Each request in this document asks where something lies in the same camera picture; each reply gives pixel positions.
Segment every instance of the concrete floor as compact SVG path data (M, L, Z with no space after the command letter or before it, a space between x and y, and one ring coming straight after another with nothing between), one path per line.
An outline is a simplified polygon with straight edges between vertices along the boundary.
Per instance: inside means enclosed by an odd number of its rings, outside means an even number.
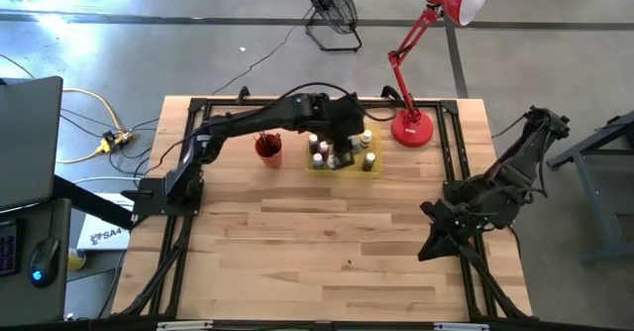
M355 0L361 19L416 19L422 0ZM490 22L632 23L634 0L487 0L476 17ZM300 18L308 0L0 0L0 13L55 10L146 16L220 18ZM0 22L0 53L27 67L35 76L58 74L66 87L99 92L126 127L159 115L168 94L208 94L283 40L284 26L175 26L66 24L47 18L40 23ZM592 132L614 115L632 109L634 31L601 30L457 30L469 97L482 98L491 130L500 131L530 105L546 106L571 119L571 136L554 145L553 156ZM321 53L303 29L273 57L223 89L236 94L248 85L254 94L279 94L299 83L324 80L375 96L394 84L386 53L408 29L361 27L364 47L356 55ZM328 28L317 35L347 43ZM445 29L430 29L412 53L403 73L420 97L456 97L456 85ZM23 76L0 60L0 76ZM109 116L95 100L67 94L63 106L96 119ZM100 132L100 127L83 123ZM499 153L518 136L518 129L495 140ZM133 145L142 151L152 142L142 132ZM92 152L96 139L61 123L57 154L61 158ZM135 162L121 160L124 168ZM117 175L100 158L79 165L58 165L68 179ZM551 197L537 198L522 210L516 229L522 264L536 316L545 320L630 328L634 324L634 262L582 267L580 251L598 246L577 173L571 165L546 170ZM117 192L132 185L99 181L93 191ZM81 226L73 214L71 245ZM118 254L94 256L96 269L114 268ZM113 274L100 274L68 284L67 312L95 317ZM86 290L95 290L88 297Z

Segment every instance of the yellow tray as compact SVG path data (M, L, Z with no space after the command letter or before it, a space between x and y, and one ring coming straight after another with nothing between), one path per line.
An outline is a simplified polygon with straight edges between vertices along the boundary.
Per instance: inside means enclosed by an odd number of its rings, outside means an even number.
M326 166L326 162L324 162L324 167L322 168L314 168L313 167L313 156L310 154L310 150L308 148L308 139L306 139L306 150L304 155L305 159L305 168L309 173L322 175L322 176L334 176L334 177L375 177L380 174L383 169L382 163L382 154L380 149L380 127L377 124L366 124L366 129L370 129L372 131L372 140L370 141L370 146L363 149L360 153L355 154L355 163L350 166L346 166L344 168L339 169L329 169ZM376 160L374 161L374 165L372 166L372 170L363 171L362 166L364 165L364 159L366 158L367 153L374 153L376 155Z

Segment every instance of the wooden table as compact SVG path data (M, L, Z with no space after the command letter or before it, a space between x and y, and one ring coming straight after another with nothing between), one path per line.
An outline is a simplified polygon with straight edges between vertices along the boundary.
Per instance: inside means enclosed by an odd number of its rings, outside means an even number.
M165 98L151 166L182 138L190 98ZM482 173L495 160L483 102L458 104L471 171ZM240 110L215 107L213 113ZM449 119L447 126L455 149ZM228 140L218 160L204 168L203 205L192 228L178 318L467 320L458 258L416 259L429 234L418 206L438 199L446 178L439 136L409 149L393 141L389 123L381 128L383 169L374 179L306 173L305 135L280 131L282 169L264 167L252 137ZM174 167L178 151L152 175ZM457 164L455 171L460 176ZM164 224L164 217L152 217L132 232L115 312L132 302L156 269ZM512 235L494 231L484 242L491 272L530 313ZM475 287L484 310L478 279Z

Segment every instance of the lamp arm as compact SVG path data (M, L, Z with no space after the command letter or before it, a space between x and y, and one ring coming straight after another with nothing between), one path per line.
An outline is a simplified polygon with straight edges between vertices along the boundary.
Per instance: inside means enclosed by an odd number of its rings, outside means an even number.
M401 45L398 47L398 50L387 54L389 63L391 64L394 75L396 76L396 82L398 83L400 94L405 99L405 105L407 106L408 111L407 118L411 121L417 121L420 119L420 112L416 109L414 99L407 89L405 79L400 71L400 66L407 57L407 54L409 54L409 52L416 46L427 28L434 24L441 16L442 12L440 11L438 5L428 5L427 9L423 11L423 14L421 14L420 18L418 18L414 27L405 37L405 40L403 40Z

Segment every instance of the fan grille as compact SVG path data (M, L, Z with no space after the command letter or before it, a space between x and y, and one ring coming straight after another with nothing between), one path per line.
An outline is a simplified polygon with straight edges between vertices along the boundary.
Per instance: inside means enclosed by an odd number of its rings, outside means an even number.
M357 8L353 0L310 0L315 10L339 34L349 34L357 27Z

